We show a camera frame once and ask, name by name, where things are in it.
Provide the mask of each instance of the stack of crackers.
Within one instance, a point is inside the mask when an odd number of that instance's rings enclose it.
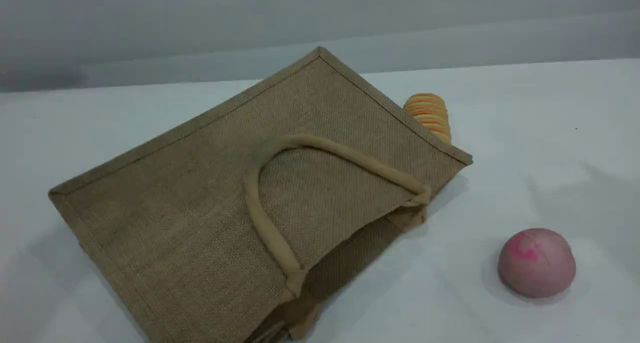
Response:
[[[404,104],[404,110],[442,141],[451,144],[451,127],[444,100],[432,93],[416,93]]]

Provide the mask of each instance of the pink ball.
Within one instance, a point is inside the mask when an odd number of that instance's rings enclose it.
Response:
[[[551,297],[574,281],[576,260],[560,234],[544,228],[525,229],[502,247],[498,274],[524,296]]]

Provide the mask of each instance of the bag handle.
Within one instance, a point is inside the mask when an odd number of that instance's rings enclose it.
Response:
[[[244,200],[258,236],[286,275],[287,290],[281,297],[281,302],[288,302],[300,296],[302,284],[305,281],[308,270],[298,261],[285,237],[278,231],[274,222],[267,215],[260,201],[258,186],[260,172],[270,160],[284,150],[301,149],[303,147],[311,147],[334,154],[372,174],[405,188],[409,192],[415,193],[414,197],[402,204],[405,207],[428,204],[432,195],[431,188],[422,184],[411,174],[401,172],[368,154],[351,149],[346,145],[318,136],[308,134],[281,136],[260,149],[249,161],[244,175]]]

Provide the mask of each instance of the jute bag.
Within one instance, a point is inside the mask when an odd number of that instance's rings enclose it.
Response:
[[[278,342],[470,164],[318,48],[49,196],[151,341]]]

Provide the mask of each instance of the gray wall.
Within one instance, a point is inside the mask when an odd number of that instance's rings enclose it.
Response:
[[[638,10],[640,0],[0,0],[0,70],[5,89],[34,77],[54,86],[256,78],[291,60],[273,47],[297,54],[316,42],[368,62],[362,72],[637,57]],[[379,56],[402,50],[402,62]],[[244,63],[256,54],[270,57]]]

